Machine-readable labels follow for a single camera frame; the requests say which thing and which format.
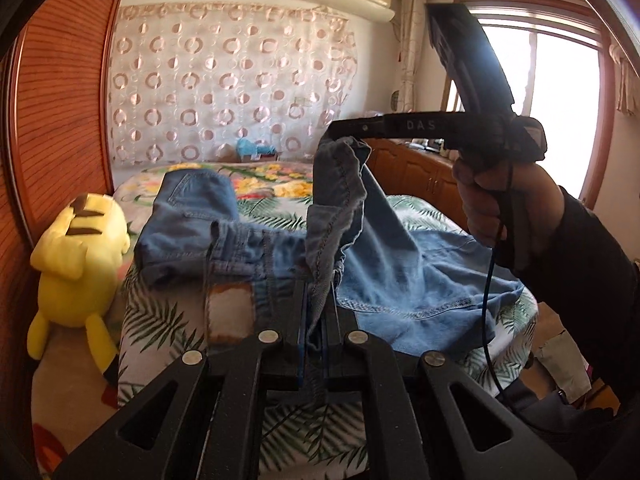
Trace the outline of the black sleeved right forearm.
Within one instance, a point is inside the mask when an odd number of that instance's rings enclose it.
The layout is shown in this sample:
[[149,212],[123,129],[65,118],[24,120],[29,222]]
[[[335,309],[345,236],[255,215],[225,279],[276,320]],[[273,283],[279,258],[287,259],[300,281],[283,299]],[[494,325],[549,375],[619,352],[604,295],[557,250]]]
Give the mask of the black sleeved right forearm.
[[581,479],[639,475],[639,270],[600,220],[572,196],[547,249],[520,275],[620,401],[578,410],[557,394],[542,400],[521,382],[506,389],[518,410]]

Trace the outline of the person's right hand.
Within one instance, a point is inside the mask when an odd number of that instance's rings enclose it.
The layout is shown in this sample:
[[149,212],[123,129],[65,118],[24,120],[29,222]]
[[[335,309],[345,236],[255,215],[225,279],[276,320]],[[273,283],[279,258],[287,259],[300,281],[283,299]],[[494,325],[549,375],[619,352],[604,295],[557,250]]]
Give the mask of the person's right hand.
[[468,219],[472,237],[486,247],[494,247],[497,237],[505,240],[509,228],[500,221],[506,213],[506,196],[515,193],[524,197],[529,222],[530,250],[542,254],[549,246],[552,234],[559,227],[564,214],[564,195],[544,168],[537,164],[518,162],[510,166],[499,162],[497,166],[476,172],[462,158],[454,163],[452,175],[457,182],[463,211]]

